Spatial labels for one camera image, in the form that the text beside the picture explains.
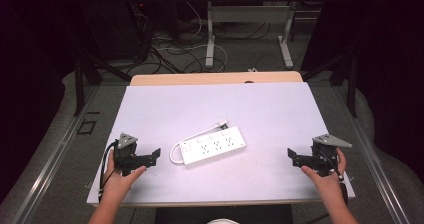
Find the desk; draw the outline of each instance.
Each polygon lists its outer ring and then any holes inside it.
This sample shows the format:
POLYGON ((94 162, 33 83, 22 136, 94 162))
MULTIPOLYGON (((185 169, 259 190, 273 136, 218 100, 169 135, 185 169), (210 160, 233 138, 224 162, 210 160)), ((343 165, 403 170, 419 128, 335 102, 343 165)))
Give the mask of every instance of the desk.
MULTIPOLYGON (((287 148, 310 155, 312 137, 327 133, 309 86, 301 80, 296 72, 134 77, 108 143, 125 132, 139 138, 138 155, 157 148, 162 148, 162 155, 157 166, 149 168, 134 183, 122 205, 178 207, 318 201, 312 182, 287 157, 287 148), (229 127, 240 129, 245 150, 192 168, 171 163, 168 155, 175 143, 208 129, 222 118, 228 120, 229 127)), ((174 157, 178 159, 179 155, 177 149, 174 157)), ((90 190, 89 204, 98 204, 99 176, 100 172, 90 190)), ((350 183, 346 184, 348 196, 354 197, 350 183)))
POLYGON ((208 2, 208 47, 206 51, 205 66, 213 66, 215 36, 213 35, 213 22, 279 22, 285 23, 283 36, 278 41, 287 69, 293 68, 293 62, 287 46, 296 3, 289 6, 212 6, 208 2))

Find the hand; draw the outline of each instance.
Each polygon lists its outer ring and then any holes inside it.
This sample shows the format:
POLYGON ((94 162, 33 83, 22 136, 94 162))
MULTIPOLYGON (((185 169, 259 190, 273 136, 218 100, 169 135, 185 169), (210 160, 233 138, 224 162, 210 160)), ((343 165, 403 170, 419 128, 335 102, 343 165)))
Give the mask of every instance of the hand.
MULTIPOLYGON (((339 148, 336 148, 336 153, 339 156, 337 168, 340 174, 343 175, 347 166, 346 158, 339 148)), ((330 214, 333 223, 358 223, 344 202, 343 194, 340 189, 339 178, 336 172, 333 172, 328 176, 321 177, 307 166, 302 166, 301 170, 315 184, 315 187, 324 203, 325 208, 330 214)))
POLYGON ((131 185, 146 171, 146 167, 142 166, 134 170, 130 175, 124 177, 121 175, 121 170, 115 170, 113 156, 114 150, 112 149, 108 156, 107 169, 103 176, 103 182, 106 181, 112 172, 113 173, 104 185, 102 202, 104 201, 109 204, 115 203, 120 205, 128 191, 131 189, 131 185))
MULTIPOLYGON (((338 169, 341 175, 343 175, 346 169, 346 158, 343 152, 336 148, 336 153, 339 156, 338 169)), ((302 166, 301 170, 305 173, 315 184, 317 191, 324 202, 324 204, 343 199, 342 191, 340 189, 340 182, 336 172, 331 173, 328 176, 321 177, 314 170, 307 166, 302 166)))
POLYGON ((131 189, 131 185, 146 171, 146 167, 142 166, 134 170, 128 176, 122 176, 120 170, 115 170, 115 162, 113 160, 113 149, 110 151, 107 162, 106 173, 103 182, 107 180, 103 187, 102 200, 94 211, 90 219, 90 224, 108 224, 113 223, 118 213, 118 208, 131 189))

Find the plug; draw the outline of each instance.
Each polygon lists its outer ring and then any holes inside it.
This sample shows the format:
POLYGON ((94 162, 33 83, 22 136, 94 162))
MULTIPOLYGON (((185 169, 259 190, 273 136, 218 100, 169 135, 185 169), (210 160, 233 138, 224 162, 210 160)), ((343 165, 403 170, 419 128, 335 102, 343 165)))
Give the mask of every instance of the plug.
POLYGON ((225 130, 228 128, 227 126, 227 119, 222 119, 218 122, 218 127, 220 127, 222 130, 225 130))

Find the power strip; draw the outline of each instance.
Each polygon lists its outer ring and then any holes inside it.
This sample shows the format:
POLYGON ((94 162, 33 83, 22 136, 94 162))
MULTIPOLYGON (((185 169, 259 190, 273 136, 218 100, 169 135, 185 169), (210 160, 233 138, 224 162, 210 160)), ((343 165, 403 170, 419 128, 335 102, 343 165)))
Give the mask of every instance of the power strip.
POLYGON ((186 166, 246 147, 237 127, 185 140, 179 145, 186 166))

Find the gray floor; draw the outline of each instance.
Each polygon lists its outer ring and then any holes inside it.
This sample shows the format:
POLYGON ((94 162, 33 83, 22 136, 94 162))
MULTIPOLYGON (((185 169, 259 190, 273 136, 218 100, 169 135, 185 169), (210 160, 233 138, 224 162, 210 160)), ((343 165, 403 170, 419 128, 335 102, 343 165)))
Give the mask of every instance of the gray floor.
MULTIPOLYGON (((294 70, 300 69, 314 24, 309 21, 296 25, 295 40, 289 42, 295 63, 294 70)), ((224 25, 222 30, 225 29, 225 36, 246 37, 261 25, 262 23, 238 23, 224 25)), ((266 27, 267 25, 255 36, 264 34, 266 27)), ((259 71, 284 71, 286 69, 282 64, 276 39, 277 35, 281 34, 279 32, 281 27, 279 24, 272 25, 270 32, 262 39, 217 39, 216 45, 222 47, 225 53, 218 48, 215 56, 223 61, 227 59, 226 72, 242 72, 252 67, 259 71)), ((192 34, 187 34, 187 38, 201 39, 198 36, 193 37, 192 34)), ((167 45, 162 44, 156 47, 160 49, 167 45)), ((204 57, 205 51, 205 48, 194 49, 191 54, 201 58, 204 57)), ((164 50, 161 53, 180 68, 186 67, 195 60, 191 55, 175 56, 164 50)), ((123 66, 125 63, 116 62, 114 65, 123 66)), ((215 65, 209 71, 217 72, 220 68, 220 65, 215 65)), ((130 74, 146 74, 154 69, 155 67, 152 65, 141 66, 132 69, 130 74)), ((199 65, 192 65, 187 69, 187 71, 196 70, 199 70, 199 65)), ((0 206, 1 223, 13 223, 14 221, 16 223, 23 221, 28 223, 87 222, 94 208, 85 203, 89 191, 85 186, 94 178, 125 86, 128 84, 108 72, 101 71, 101 74, 104 82, 100 87, 86 88, 87 100, 90 102, 76 119, 73 118, 76 104, 74 78, 71 74, 63 79, 66 85, 66 94, 60 110, 28 167, 0 206), (90 114, 90 112, 99 112, 99 114, 90 114), (77 129, 84 119, 96 121, 92 135, 77 134, 77 129), (50 173, 47 168, 44 169, 49 162, 50 166, 56 167, 50 170, 50 173), (37 178, 43 174, 50 174, 52 179, 45 182, 46 185, 43 189, 39 189, 40 192, 37 192, 36 189, 32 191, 34 184, 39 181, 37 178), (39 198, 29 198, 31 193, 38 193, 39 198)), ((330 133, 355 144, 363 142, 361 138, 365 137, 365 140, 371 140, 372 148, 374 127, 372 113, 367 106, 366 99, 358 92, 359 117, 354 121, 360 124, 360 131, 363 131, 363 133, 358 133, 354 130, 355 123, 352 122, 343 103, 340 103, 341 99, 338 98, 345 88, 330 87, 327 78, 328 73, 323 73, 312 80, 310 86, 330 133)), ((346 154, 349 161, 348 172, 355 177, 352 185, 357 194, 357 197, 350 201, 349 206, 358 220, 361 223, 406 223, 404 218, 400 218, 403 220, 401 222, 396 221, 396 218, 393 220, 394 214, 390 208, 387 208, 390 206, 390 202, 395 200, 398 203, 394 203, 394 206, 401 206, 401 211, 404 211, 410 223, 424 223, 422 214, 424 187, 414 173, 394 158, 381 153, 378 149, 372 149, 376 151, 379 158, 374 161, 381 164, 384 169, 384 177, 389 180, 389 187, 393 188, 389 190, 389 197, 397 198, 385 199, 384 195, 381 195, 381 186, 376 185, 379 180, 373 177, 373 172, 369 170, 369 163, 364 158, 366 156, 364 151, 367 149, 357 146, 357 148, 347 150, 346 154)), ((401 211, 398 209, 395 213, 402 214, 401 211)), ((324 212, 321 203, 293 205, 295 223, 304 223, 324 212)), ((122 208, 116 223, 153 223, 154 213, 155 209, 122 208)), ((324 219, 319 223, 329 223, 329 219, 324 219)))

